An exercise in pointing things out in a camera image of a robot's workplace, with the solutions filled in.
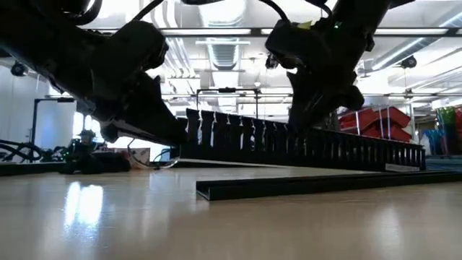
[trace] duct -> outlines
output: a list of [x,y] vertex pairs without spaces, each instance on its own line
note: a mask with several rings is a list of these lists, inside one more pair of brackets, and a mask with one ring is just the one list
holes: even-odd
[[[168,0],[167,2],[167,23],[171,28],[178,28],[178,25],[175,20],[175,1],[176,0]],[[189,76],[196,77],[196,73],[194,72],[194,69],[191,66],[191,61],[189,60],[188,54],[186,52],[185,43],[183,39],[175,38],[173,42],[175,44],[173,48],[178,51],[178,54],[184,61],[185,68],[188,70]]]
[[[199,7],[204,27],[238,27],[245,14],[247,0],[224,0],[213,4]],[[207,42],[213,42],[216,38],[207,38]],[[229,45],[209,44],[207,51],[210,57],[213,72],[212,77],[216,87],[237,86],[239,72],[220,72],[220,70],[233,70],[237,68],[240,61],[240,46],[232,42],[239,41],[239,38],[220,38],[220,42],[229,41]],[[236,99],[218,98],[220,106],[226,106],[226,112],[237,112]]]
[[[455,9],[443,15],[435,25],[438,27],[461,27],[462,5],[458,5]],[[440,39],[440,37],[428,37],[407,40],[381,57],[376,58],[372,63],[372,70],[377,71],[397,64],[417,51],[436,43]]]
[[[153,12],[151,12],[151,20],[156,22],[158,27],[165,28],[167,25],[165,24],[164,20],[164,8],[163,3],[160,4]],[[165,60],[170,63],[171,69],[175,70],[177,77],[184,77],[189,76],[189,73],[185,70],[184,66],[180,62],[180,58],[178,57],[177,53],[175,52],[175,48],[172,48],[174,44],[172,43],[171,39],[166,40],[167,44],[169,45],[169,51],[165,54]]]

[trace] table surface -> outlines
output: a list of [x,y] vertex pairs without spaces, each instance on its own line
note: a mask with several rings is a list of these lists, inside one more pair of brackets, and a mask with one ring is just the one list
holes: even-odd
[[0,178],[0,259],[462,259],[462,183],[208,201],[196,180],[351,173],[177,169]]

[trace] white wall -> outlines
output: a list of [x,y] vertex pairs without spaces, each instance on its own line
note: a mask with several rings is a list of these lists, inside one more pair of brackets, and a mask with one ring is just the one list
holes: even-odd
[[[13,77],[0,66],[0,139],[28,142],[35,98],[49,92],[45,82],[30,77]],[[75,104],[41,102],[38,109],[36,145],[53,148],[67,145],[72,137]]]

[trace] ceiling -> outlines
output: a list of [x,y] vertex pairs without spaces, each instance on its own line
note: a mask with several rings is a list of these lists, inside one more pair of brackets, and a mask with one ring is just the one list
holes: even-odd
[[[162,11],[153,11],[152,16],[145,18],[159,27],[175,26],[183,28],[216,27],[216,24],[206,23],[205,20],[235,19],[234,27],[272,27],[279,19],[276,12],[257,0],[239,0],[244,3],[244,9],[237,11],[237,0],[225,0],[221,4],[211,4],[208,10],[199,9],[197,6],[186,6],[179,1],[171,0],[174,3],[174,14],[169,14],[167,0],[164,2]],[[320,9],[309,5],[303,0],[274,0],[295,22],[316,21],[320,18]],[[127,23],[148,0],[104,0],[100,16],[86,28],[107,29],[120,28]],[[328,5],[332,8],[336,1],[329,0]],[[383,19],[380,27],[438,27],[444,21],[462,13],[462,1],[425,1],[417,0],[405,6],[390,10]],[[184,111],[187,107],[196,107],[194,98],[173,97],[172,94],[188,94],[195,89],[209,89],[211,87],[242,87],[254,88],[256,82],[262,93],[291,93],[289,81],[286,78],[286,71],[276,69],[268,71],[264,68],[266,60],[266,49],[264,48],[265,38],[242,37],[238,40],[244,42],[239,45],[238,50],[233,50],[237,57],[237,64],[233,69],[217,71],[217,67],[210,61],[214,50],[210,45],[200,45],[198,40],[207,41],[206,38],[182,38],[180,40],[170,39],[170,47],[175,46],[177,54],[183,49],[188,60],[181,61],[189,64],[195,76],[188,75],[180,79],[171,80],[171,71],[174,69],[162,67],[151,71],[152,76],[161,74],[165,78],[162,92],[166,94],[173,111]],[[362,61],[372,62],[383,59],[386,55],[396,52],[402,46],[411,43],[416,38],[379,38],[375,39],[375,48],[370,53],[365,53]],[[417,67],[413,69],[397,69],[388,67],[380,71],[371,71],[367,75],[360,74],[358,87],[364,93],[402,93],[406,88],[412,88],[413,92],[419,93],[458,93],[462,90],[462,66],[459,63],[462,58],[462,38],[443,38],[432,45],[422,48],[414,53],[417,59]],[[172,64],[181,63],[180,55],[173,55]],[[415,97],[404,99],[394,97],[386,99],[386,102],[393,104],[415,103],[415,107],[421,113],[429,113],[439,105],[456,104],[462,97]],[[382,103],[383,99],[368,99],[370,103]],[[205,109],[216,109],[231,113],[253,115],[255,113],[255,101],[253,97],[229,97],[218,98],[204,96],[200,98],[200,107]],[[287,120],[287,107],[290,104],[290,97],[280,95],[278,97],[263,97],[258,100],[259,113],[266,116],[274,116],[280,120]]]

